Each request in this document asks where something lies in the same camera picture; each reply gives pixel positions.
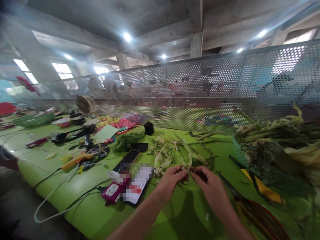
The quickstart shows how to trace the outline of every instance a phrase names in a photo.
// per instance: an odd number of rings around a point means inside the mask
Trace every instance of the hole pattern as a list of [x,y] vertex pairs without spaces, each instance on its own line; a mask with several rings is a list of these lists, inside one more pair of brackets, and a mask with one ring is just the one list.
[[76,108],[77,95],[89,95],[101,115],[182,130],[232,131],[234,124],[248,123],[234,106],[266,121],[292,113],[293,101],[318,105],[319,68],[315,40],[47,82],[38,84],[41,96],[24,87],[7,92],[18,103],[60,102],[67,109]]

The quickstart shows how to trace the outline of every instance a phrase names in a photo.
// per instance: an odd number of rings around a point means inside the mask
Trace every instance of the concrete floor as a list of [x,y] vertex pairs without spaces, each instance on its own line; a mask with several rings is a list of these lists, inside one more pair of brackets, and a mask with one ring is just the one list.
[[[0,167],[0,238],[86,239],[62,217],[40,224],[35,223],[33,214],[42,201],[41,197],[32,193],[32,188],[18,172]],[[39,219],[56,213],[57,210],[46,202],[39,212]]]

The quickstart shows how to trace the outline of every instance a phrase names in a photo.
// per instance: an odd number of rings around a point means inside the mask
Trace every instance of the window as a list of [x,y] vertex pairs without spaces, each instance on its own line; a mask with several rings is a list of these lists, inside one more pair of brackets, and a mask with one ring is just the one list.
[[71,70],[67,64],[63,63],[52,63],[54,69],[57,71],[61,79],[73,78]]
[[24,74],[27,76],[27,78],[30,80],[32,84],[38,83],[36,78],[33,76],[33,74],[30,72],[30,70],[27,68],[27,66],[24,64],[24,62],[21,59],[14,59],[14,62],[18,65],[21,71],[24,72]]
[[105,67],[94,67],[94,70],[96,71],[97,74],[102,74],[102,73],[108,73],[109,69]]
[[290,44],[290,43],[297,43],[297,42],[304,42],[309,41],[313,38],[313,35],[316,33],[317,29],[313,29],[309,32],[306,32],[298,37],[292,38],[288,41],[285,41],[283,44]]
[[296,66],[304,46],[283,49],[280,56],[273,66],[272,73],[280,74],[283,71],[292,71]]
[[63,83],[64,83],[64,85],[67,87],[67,89],[69,91],[80,89],[80,87],[77,84],[76,80],[64,81]]

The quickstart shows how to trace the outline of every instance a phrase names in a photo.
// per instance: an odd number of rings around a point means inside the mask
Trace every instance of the scissors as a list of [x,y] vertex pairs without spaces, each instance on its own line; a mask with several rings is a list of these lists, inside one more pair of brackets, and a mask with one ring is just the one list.
[[[217,172],[217,174],[220,176],[224,184],[233,193],[239,215],[249,231],[250,227],[247,223],[247,219],[245,218],[243,212],[268,237],[268,239],[290,239],[286,230],[284,229],[282,224],[276,219],[275,216],[273,216],[266,208],[261,206],[259,203],[250,199],[246,199],[231,185],[231,183],[227,179],[224,178],[224,176],[222,176],[219,172]],[[251,234],[255,239],[258,239],[252,231]]]

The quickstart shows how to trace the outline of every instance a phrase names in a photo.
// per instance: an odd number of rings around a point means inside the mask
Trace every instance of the spool of thread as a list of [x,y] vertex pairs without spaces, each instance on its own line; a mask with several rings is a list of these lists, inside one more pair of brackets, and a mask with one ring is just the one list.
[[146,132],[147,135],[152,135],[154,132],[154,127],[153,124],[150,122],[147,122],[144,124],[144,131]]

